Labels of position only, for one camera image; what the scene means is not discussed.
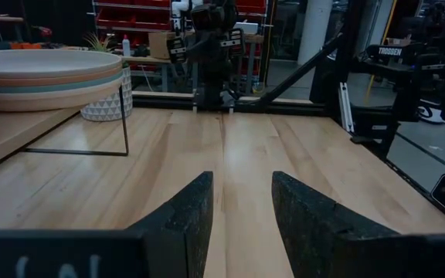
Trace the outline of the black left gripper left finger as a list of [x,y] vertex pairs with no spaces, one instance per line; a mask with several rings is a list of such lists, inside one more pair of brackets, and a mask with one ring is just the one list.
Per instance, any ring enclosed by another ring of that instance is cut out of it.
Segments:
[[212,223],[213,173],[204,171],[127,227],[141,234],[141,276],[204,276]]

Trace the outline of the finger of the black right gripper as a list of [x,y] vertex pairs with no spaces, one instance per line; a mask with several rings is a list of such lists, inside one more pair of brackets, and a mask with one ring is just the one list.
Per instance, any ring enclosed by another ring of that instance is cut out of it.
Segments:
[[181,36],[167,40],[167,49],[171,63],[185,63],[187,60],[185,41]]
[[246,43],[242,29],[231,29],[229,35],[229,54],[231,57],[243,56],[246,52]]

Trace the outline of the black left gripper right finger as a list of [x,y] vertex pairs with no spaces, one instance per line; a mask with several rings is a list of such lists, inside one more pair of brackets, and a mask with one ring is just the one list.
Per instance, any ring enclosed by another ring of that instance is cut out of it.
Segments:
[[295,277],[424,277],[419,243],[282,172],[273,209]]

